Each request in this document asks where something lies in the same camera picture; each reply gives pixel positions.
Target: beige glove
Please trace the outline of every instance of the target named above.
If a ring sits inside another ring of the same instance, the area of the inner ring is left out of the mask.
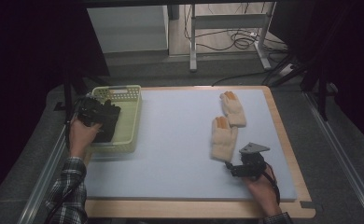
[[[229,120],[230,126],[244,127],[246,126],[244,109],[238,100],[236,94],[232,91],[226,91],[220,94],[222,100],[222,109]]]
[[[237,140],[238,128],[230,127],[225,117],[217,117],[212,121],[212,157],[231,161]]]

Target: plaid shirt sleeve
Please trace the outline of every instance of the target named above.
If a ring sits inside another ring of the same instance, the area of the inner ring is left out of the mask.
[[[87,223],[88,218],[84,209],[87,197],[83,181],[85,176],[86,166],[81,158],[70,157],[66,159],[60,178],[57,179],[50,190],[46,207],[51,210],[67,191],[77,182],[81,181],[81,183],[66,198],[63,205],[54,214],[51,223]]]
[[[292,219],[288,213],[282,213],[273,217],[266,217],[263,219],[263,224],[292,224]]]

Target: wooden frame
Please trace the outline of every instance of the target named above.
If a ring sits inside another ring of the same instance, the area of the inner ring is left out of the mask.
[[[229,87],[160,87],[143,88],[143,91],[161,90],[263,90],[272,114],[275,129],[287,164],[291,172],[298,199],[295,202],[280,203],[281,209],[291,217],[314,217],[314,208],[302,208],[301,202],[311,202],[311,197],[301,175],[287,132],[278,114],[275,101],[265,86]],[[91,155],[85,162],[89,165]],[[87,200],[86,212],[89,217],[147,217],[147,218],[261,218],[263,213],[256,202],[249,201],[174,201],[174,200]]]

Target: hand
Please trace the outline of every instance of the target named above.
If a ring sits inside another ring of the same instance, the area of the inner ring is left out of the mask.
[[[220,99],[222,100],[223,112],[228,117],[230,126],[246,126],[244,109],[237,95],[232,91],[226,91],[220,94]]]
[[[69,133],[70,156],[84,159],[86,147],[94,140],[101,126],[102,124],[96,123],[91,127],[87,127],[80,120],[73,118]]]
[[[228,119],[217,117],[212,121],[212,157],[231,161],[238,128],[230,127]]]
[[[266,167],[266,173],[275,180],[272,169],[270,165]],[[256,181],[253,181],[247,177],[243,177],[243,181],[246,187],[251,192],[255,201],[260,204],[266,217],[276,216],[281,214],[281,208],[277,203],[276,195],[270,181],[263,175]]]

